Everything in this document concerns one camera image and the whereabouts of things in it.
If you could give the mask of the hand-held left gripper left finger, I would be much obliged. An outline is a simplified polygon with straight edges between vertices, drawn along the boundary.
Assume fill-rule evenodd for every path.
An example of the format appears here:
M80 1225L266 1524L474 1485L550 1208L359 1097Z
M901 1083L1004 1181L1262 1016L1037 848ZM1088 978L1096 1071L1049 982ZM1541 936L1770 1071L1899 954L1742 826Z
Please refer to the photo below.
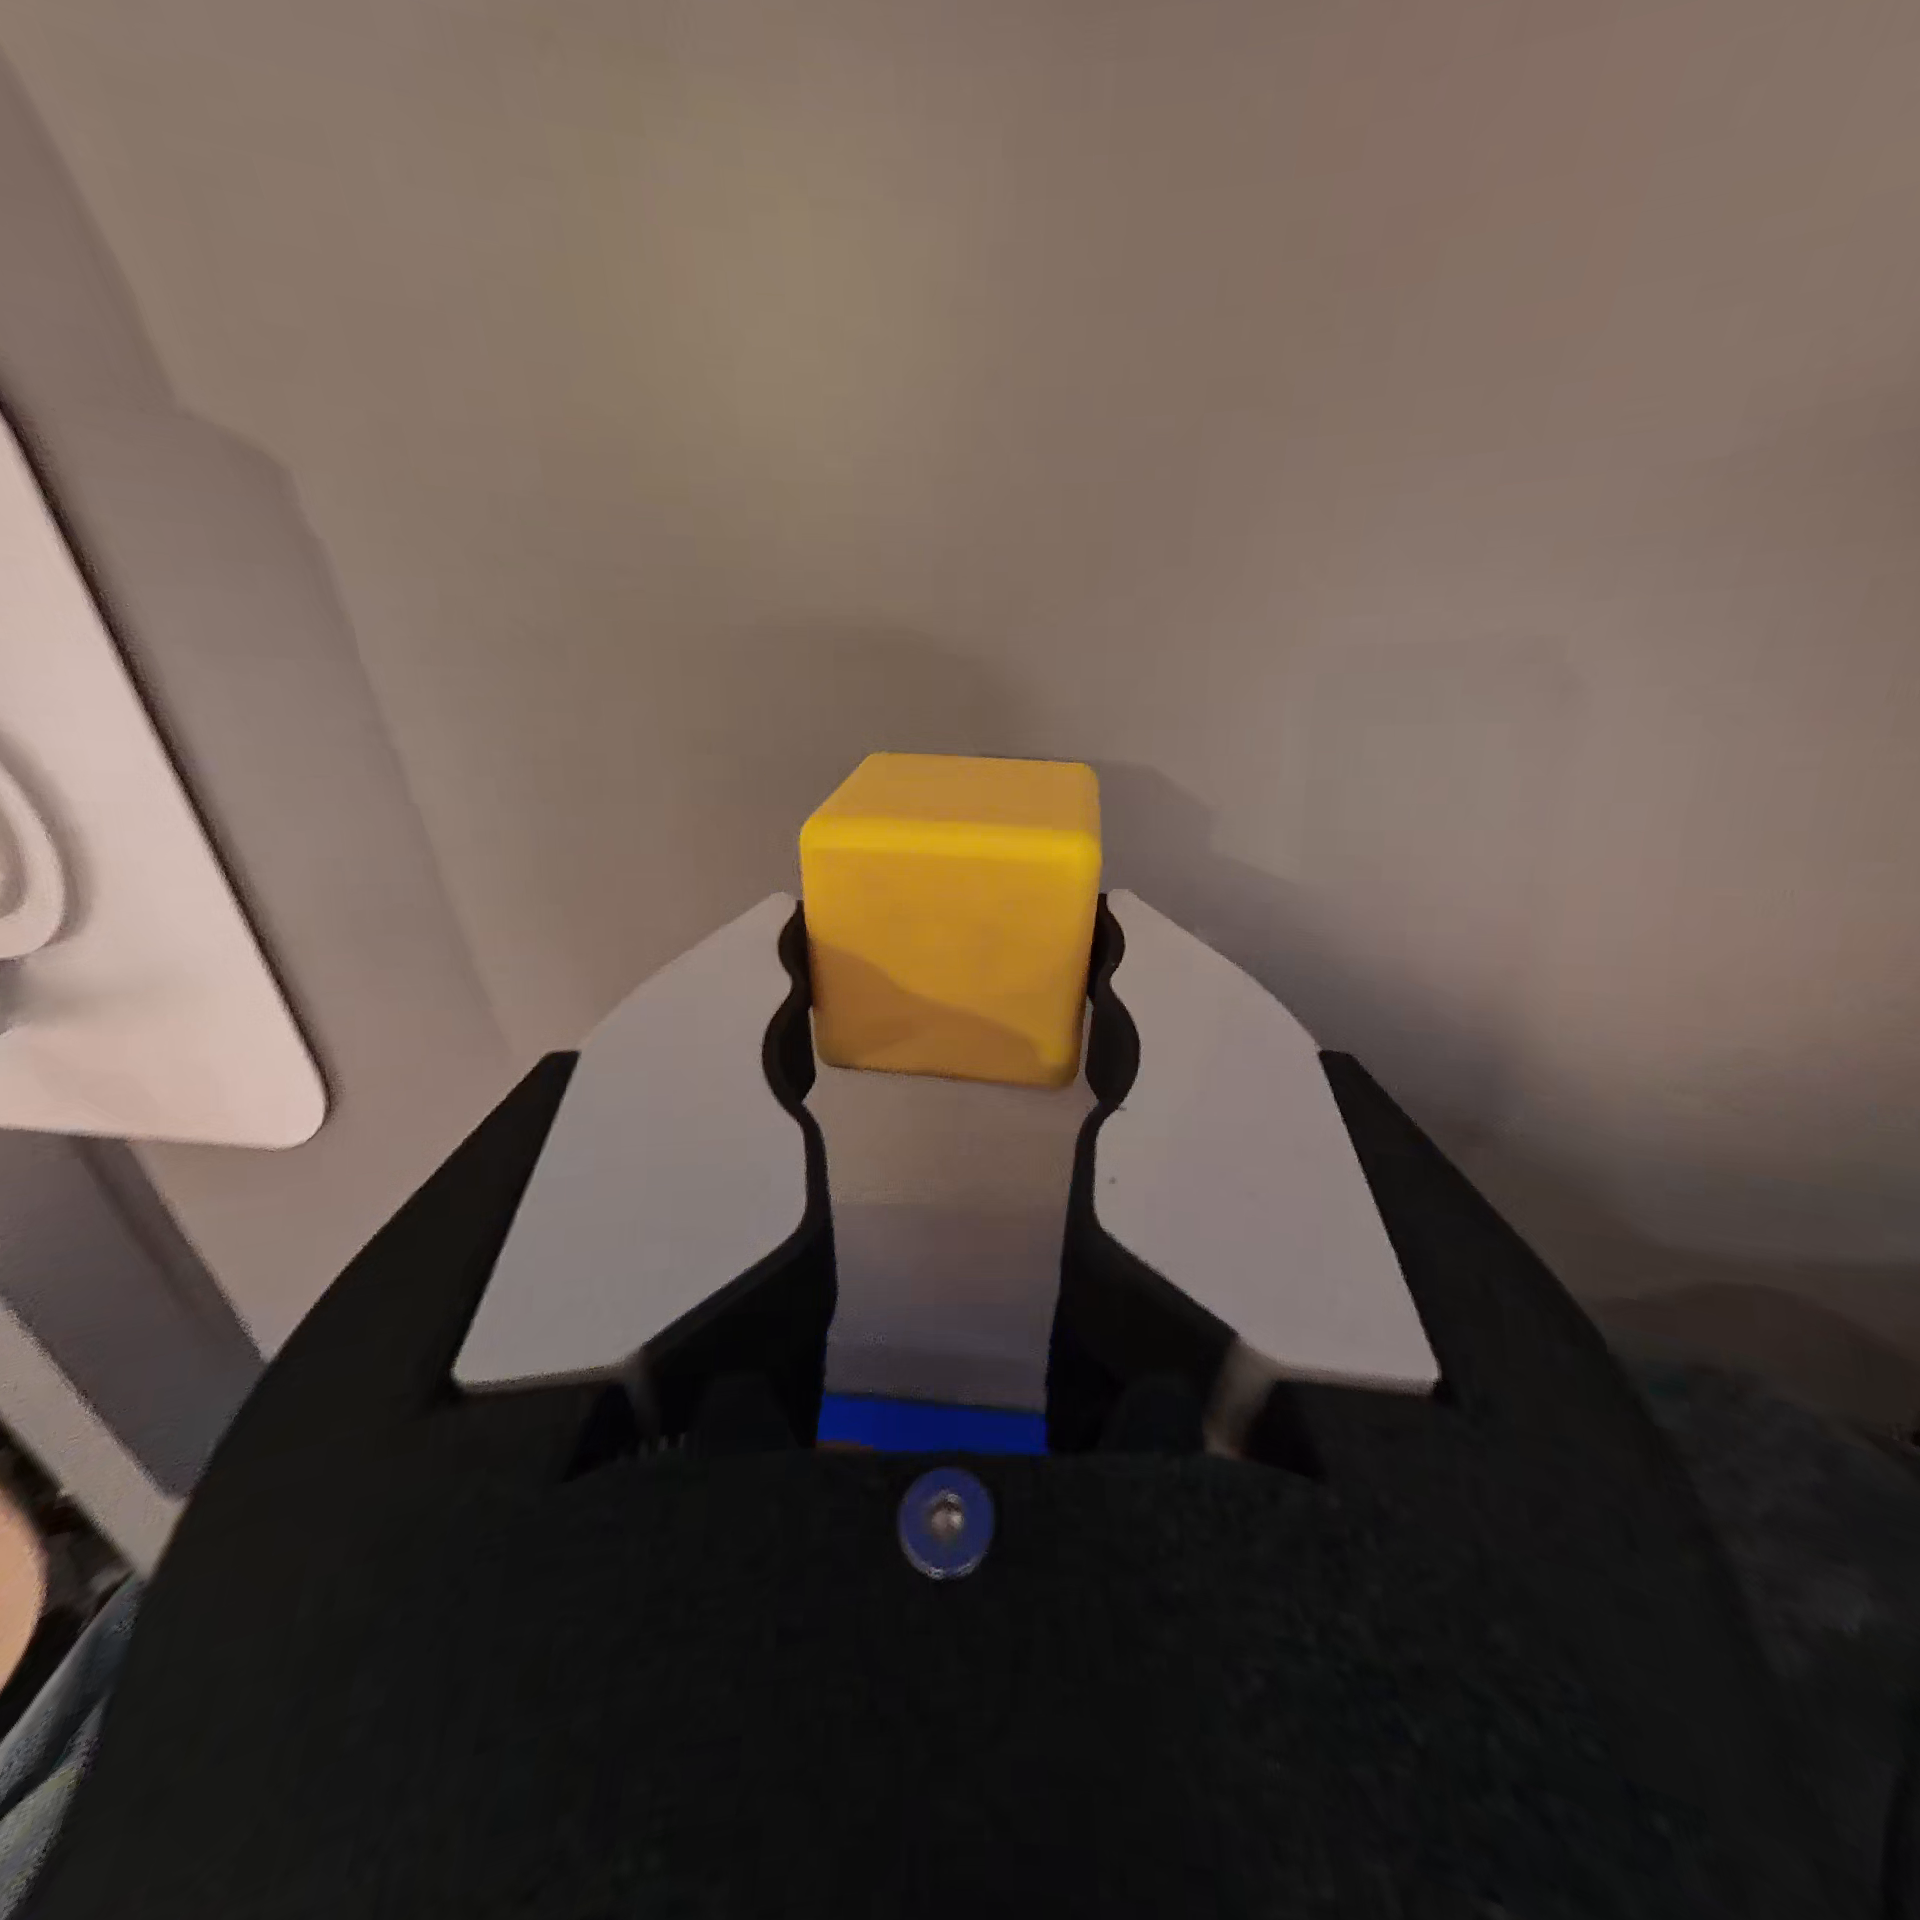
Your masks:
M469 1325L469 1396L615 1378L668 1396L674 1342L729 1284L823 1253L801 898L779 892L643 978L576 1045Z

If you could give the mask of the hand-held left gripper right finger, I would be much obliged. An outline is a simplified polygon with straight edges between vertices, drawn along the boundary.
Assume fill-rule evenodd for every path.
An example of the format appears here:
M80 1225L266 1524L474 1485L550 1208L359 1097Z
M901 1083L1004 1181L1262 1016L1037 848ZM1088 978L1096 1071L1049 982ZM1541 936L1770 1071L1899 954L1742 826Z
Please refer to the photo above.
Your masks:
M1106 892L1049 1396L1182 1378L1429 1399L1441 1384L1403 1259L1309 1024L1135 892Z

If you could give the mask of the blue plastic bin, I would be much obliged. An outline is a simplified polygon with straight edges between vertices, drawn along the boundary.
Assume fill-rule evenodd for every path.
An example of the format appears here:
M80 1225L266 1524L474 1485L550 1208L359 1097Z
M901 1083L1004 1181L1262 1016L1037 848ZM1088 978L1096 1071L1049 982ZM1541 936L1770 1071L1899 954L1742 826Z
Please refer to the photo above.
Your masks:
M816 1444L869 1452L1041 1457L1045 1416L1037 1411L1004 1405L827 1396L822 1402Z

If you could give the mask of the yellow cube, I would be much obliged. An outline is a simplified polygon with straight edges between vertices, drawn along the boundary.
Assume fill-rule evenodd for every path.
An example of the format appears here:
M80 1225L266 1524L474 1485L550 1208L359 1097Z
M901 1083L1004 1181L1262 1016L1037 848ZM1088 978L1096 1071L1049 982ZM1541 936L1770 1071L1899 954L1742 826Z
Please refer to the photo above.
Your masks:
M834 1068L1068 1088L1105 822L1084 761L869 754L799 838Z

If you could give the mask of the grey desk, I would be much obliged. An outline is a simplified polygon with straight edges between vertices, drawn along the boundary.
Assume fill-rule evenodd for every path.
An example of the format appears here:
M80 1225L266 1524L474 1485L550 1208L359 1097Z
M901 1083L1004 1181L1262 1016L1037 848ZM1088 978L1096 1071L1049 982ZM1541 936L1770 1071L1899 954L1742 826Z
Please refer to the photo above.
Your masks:
M1918 3L3 3L3 398L335 1091L271 1356L873 749L1918 1420Z

